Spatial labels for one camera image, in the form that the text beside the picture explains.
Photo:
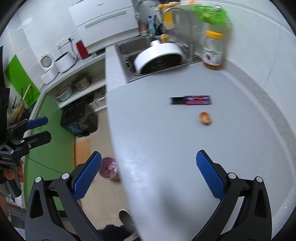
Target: beige floor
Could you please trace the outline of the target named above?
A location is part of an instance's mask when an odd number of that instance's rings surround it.
[[[87,150],[90,145],[90,153],[98,151],[102,157],[115,158],[110,138],[107,112],[98,115],[98,130],[88,137],[77,138],[77,150]],[[99,174],[95,177],[85,197],[80,200],[81,207],[86,216],[97,229],[103,229],[108,224],[122,225],[118,218],[121,209],[129,209],[124,189],[119,180],[105,180]],[[127,241],[133,240],[137,235],[133,234]]]

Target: human hand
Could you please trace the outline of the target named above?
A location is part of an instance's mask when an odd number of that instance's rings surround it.
[[[19,181],[23,183],[24,180],[24,172],[22,170],[22,165],[24,164],[24,161],[20,159],[20,166],[18,168],[18,176],[19,176]],[[7,180],[12,180],[15,178],[15,172],[11,169],[6,169],[3,168],[3,175],[6,177]]]

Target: plastic jar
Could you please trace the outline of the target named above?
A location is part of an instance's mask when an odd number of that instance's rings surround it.
[[[202,60],[209,69],[221,69],[223,55],[223,34],[211,30],[205,32],[206,38],[202,48]]]

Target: blue gripper pad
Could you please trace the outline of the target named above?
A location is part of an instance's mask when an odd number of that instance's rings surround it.
[[[48,118],[47,117],[41,117],[35,120],[30,120],[27,123],[27,128],[29,130],[32,130],[34,128],[40,127],[40,126],[45,126],[48,123]]]
[[[196,154],[196,165],[198,169],[202,173],[213,196],[221,201],[225,196],[225,185],[213,167],[213,164],[212,160],[204,154],[204,151],[199,151]]]
[[[96,153],[90,162],[84,167],[83,171],[76,179],[73,185],[73,198],[75,201],[84,198],[87,190],[89,189],[92,181],[94,180],[96,174],[98,173],[102,165],[102,156],[98,152]]]

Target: pink bucket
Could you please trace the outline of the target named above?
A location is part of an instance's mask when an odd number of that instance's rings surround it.
[[[107,171],[108,170],[108,167],[109,165],[112,163],[112,162],[116,162],[116,160],[114,160],[112,157],[104,157],[102,159],[102,165],[99,169],[99,174],[101,175],[101,177],[103,177],[104,179],[119,179],[119,176],[118,176],[118,165],[117,165],[117,168],[116,170],[111,170],[111,171]]]

